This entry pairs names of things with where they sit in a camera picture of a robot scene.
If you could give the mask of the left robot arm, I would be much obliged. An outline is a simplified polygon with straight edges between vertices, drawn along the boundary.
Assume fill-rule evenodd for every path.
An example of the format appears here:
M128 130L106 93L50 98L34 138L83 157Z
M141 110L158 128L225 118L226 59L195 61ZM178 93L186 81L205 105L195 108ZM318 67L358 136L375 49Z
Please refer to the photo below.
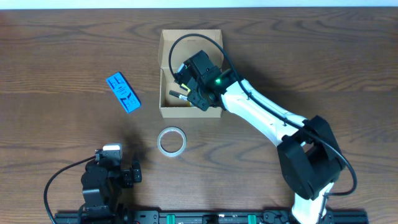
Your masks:
M122 153L119 149L98 149L95 158L85 166L81 177L87 218L110 219L120 216L123 206L118 202L122 189L131 189L142 181L141 165L134 158L130 167L121 167Z

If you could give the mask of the brown cardboard box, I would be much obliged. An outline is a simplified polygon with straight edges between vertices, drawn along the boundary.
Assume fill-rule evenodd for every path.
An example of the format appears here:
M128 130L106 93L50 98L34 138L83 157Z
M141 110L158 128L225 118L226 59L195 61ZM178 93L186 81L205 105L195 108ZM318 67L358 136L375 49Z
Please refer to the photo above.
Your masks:
M177 72L181 64L189 57L204 50L213 64L222 66L224 56L210 41L202 37L186 37L187 34L201 34L223 45L221 30L219 29L164 29L161 32L158 61L160 65L160 96L159 109L163 118L220 118L221 108L210 107L206 111L194 107L190 102L181 100L169 94L176 91L186 95L188 91L175 83L171 71Z

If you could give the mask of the blue rectangular plastic block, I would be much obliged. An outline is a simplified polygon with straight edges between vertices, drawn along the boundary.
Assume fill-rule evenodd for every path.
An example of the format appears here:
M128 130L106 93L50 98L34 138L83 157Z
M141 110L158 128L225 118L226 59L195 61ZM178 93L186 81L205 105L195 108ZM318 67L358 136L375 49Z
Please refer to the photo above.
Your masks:
M121 72L106 79L106 83L120 102L126 113L131 113L141 107L141 101Z

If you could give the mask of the large clear tape roll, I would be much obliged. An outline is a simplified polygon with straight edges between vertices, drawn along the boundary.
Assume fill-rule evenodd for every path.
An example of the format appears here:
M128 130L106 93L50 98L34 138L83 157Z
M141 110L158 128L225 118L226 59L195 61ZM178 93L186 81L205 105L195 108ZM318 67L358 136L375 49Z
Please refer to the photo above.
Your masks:
M157 138L158 150L166 157L177 157L187 147L187 136L178 127L171 126L163 129Z

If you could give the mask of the yellow highlighter pen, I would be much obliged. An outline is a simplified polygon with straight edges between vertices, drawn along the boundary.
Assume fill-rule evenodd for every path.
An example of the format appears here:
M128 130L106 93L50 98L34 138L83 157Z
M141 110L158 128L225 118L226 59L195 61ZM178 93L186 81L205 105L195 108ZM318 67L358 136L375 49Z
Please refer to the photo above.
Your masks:
M181 84L180 87L181 87L182 89L184 89L185 91L190 92L190 89L189 89L186 85Z

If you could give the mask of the black and white marker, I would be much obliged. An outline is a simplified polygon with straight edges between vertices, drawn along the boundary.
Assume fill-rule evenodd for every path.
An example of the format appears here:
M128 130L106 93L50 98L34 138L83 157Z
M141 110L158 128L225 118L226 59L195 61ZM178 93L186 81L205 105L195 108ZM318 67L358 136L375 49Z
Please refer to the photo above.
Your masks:
M176 92L176 91L173 91L173 90L170 90L169 94L174 96L174 97L176 97L176 98L178 98L178 99L180 99L180 100L187 101L187 95L183 95L183 94L181 94L179 92Z

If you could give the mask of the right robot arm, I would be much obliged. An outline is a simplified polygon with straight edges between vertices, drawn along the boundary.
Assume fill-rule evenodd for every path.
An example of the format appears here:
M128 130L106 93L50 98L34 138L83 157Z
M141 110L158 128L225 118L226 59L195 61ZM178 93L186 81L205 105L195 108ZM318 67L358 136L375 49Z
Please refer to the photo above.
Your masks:
M203 111L221 107L236 114L276 146L282 175L295 193L292 215L299 223L316 223L324 216L325 196L346 166L326 120L306 119L281 108L234 70L222 72L202 50L173 76L189 90L191 104Z

